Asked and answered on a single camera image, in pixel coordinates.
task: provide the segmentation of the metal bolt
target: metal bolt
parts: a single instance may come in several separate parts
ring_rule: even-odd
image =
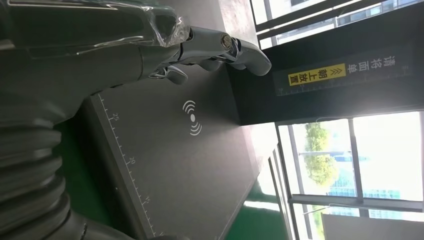
[[[221,45],[225,48],[225,49],[229,49],[231,47],[231,37],[228,34],[224,34],[221,37]]]

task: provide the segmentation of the wireless charging symbol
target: wireless charging symbol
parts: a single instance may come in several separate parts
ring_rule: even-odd
[[[191,120],[190,135],[192,136],[197,136],[202,131],[202,125],[198,121],[196,121],[195,108],[196,108],[196,103],[192,100],[186,101],[184,105],[182,106],[182,110],[187,115],[190,115],[190,120]]]

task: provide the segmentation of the tree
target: tree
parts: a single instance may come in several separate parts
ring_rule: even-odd
[[[312,122],[305,125],[307,152],[319,152],[328,146],[328,131],[321,127],[321,123]],[[304,157],[307,174],[317,185],[331,186],[339,176],[336,160],[327,155],[307,155]]]

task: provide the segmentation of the window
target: window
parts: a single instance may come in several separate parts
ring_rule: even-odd
[[[326,0],[251,0],[251,3],[260,47],[266,49],[422,1],[424,0],[386,0],[374,5],[367,5],[366,0],[346,0],[340,5],[331,5]],[[329,19],[320,17],[323,13],[334,12],[348,5],[356,10],[342,15],[334,13],[334,17]],[[316,22],[302,22],[308,18],[316,18]]]
[[[299,239],[325,239],[322,213],[424,221],[423,117],[406,112],[276,123]]]

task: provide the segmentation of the gray table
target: gray table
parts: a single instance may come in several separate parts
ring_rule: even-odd
[[[217,1],[173,7],[184,15],[188,5],[197,9],[189,13],[192,25],[224,30]],[[92,96],[85,110],[140,238],[221,240],[276,146],[275,133],[269,125],[239,126],[225,67],[181,69],[189,76],[182,86],[146,79]],[[258,133],[271,141],[252,137]]]

